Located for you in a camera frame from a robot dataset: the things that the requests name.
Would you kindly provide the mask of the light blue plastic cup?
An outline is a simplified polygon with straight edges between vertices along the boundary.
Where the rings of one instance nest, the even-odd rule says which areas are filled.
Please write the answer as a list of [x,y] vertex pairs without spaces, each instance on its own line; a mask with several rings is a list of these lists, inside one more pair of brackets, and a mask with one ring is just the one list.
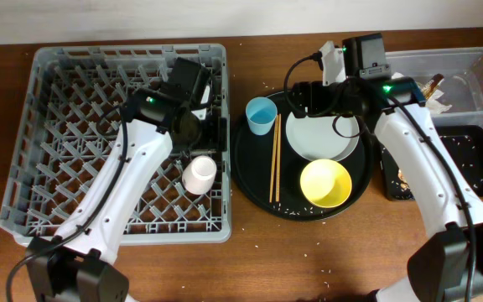
[[245,113],[251,132],[262,136],[271,130],[278,115],[278,109],[271,99],[259,96],[247,103]]

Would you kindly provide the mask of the pink plastic cup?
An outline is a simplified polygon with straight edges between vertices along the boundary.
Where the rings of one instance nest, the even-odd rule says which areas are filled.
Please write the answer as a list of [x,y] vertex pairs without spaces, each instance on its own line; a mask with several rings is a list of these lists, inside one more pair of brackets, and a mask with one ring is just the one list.
[[211,157],[198,156],[184,170],[182,184],[189,193],[203,195],[211,189],[216,172],[216,163]]

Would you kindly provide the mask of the yellow bowl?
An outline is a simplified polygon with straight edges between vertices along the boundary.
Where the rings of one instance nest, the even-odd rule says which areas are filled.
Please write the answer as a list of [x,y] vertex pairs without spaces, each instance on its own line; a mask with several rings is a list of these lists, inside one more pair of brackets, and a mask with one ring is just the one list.
[[309,203],[325,209],[344,204],[353,189],[348,170],[331,159],[317,159],[307,164],[301,172],[299,184]]

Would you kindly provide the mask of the gold foil wrapper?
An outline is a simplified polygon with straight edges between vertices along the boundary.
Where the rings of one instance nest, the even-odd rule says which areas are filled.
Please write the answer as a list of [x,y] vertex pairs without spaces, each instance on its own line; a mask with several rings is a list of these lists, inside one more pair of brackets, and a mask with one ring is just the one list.
[[426,99],[429,99],[443,81],[444,76],[442,74],[436,74],[426,84],[420,86],[420,90],[423,93],[424,97]]

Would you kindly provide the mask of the white tissue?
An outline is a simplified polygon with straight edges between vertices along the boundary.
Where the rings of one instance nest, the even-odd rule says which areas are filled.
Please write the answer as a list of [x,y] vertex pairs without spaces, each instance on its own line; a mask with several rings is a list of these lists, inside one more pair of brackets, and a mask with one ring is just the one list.
[[[405,77],[404,74],[399,73],[399,72],[395,72],[392,75],[391,84],[385,85],[383,90],[385,91],[386,94],[393,95],[401,103],[407,104],[409,102],[415,102],[415,95],[410,94],[410,90],[409,90],[410,86],[408,85],[407,81],[403,80],[404,77]],[[420,90],[420,86],[423,86],[428,81],[422,83],[420,81],[415,80],[414,82],[415,82],[415,85]],[[423,96],[424,99],[425,99],[425,106],[429,109],[431,115],[438,115],[438,114],[447,112],[451,109],[451,107],[452,107],[451,105],[444,105],[443,103],[441,103],[439,101],[439,99],[443,95],[444,95],[444,93],[438,87],[438,89],[435,91],[435,93],[429,99],[426,99]]]

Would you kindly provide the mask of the peanut shells and rice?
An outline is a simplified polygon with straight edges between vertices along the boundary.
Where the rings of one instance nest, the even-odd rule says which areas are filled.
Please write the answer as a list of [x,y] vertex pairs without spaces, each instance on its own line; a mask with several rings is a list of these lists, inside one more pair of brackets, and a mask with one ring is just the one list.
[[400,187],[403,189],[403,190],[408,190],[409,189],[409,186],[408,186],[408,182],[406,181],[405,177],[403,176],[403,173],[402,171],[399,169],[398,172],[397,172],[397,177],[399,178],[400,182],[399,182],[399,185]]

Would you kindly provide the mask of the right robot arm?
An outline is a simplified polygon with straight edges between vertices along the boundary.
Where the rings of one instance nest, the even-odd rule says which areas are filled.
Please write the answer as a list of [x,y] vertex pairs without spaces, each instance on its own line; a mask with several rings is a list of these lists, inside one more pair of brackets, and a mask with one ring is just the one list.
[[283,88],[297,117],[354,117],[405,176],[428,240],[407,276],[369,293],[370,301],[469,301],[483,295],[483,201],[439,138],[412,78],[396,78],[383,38],[368,34],[325,43],[310,56],[321,81]]

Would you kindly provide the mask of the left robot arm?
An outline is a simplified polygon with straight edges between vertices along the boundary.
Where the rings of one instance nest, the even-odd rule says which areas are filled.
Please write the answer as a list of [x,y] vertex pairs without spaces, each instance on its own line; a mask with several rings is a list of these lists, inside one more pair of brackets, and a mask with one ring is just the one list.
[[213,103],[213,74],[177,58],[167,79],[141,88],[114,109],[121,118],[112,151],[86,196],[51,240],[34,238],[21,267],[38,301],[130,301],[128,278],[114,267],[124,229],[147,183],[173,148],[191,148],[202,127],[195,111]]

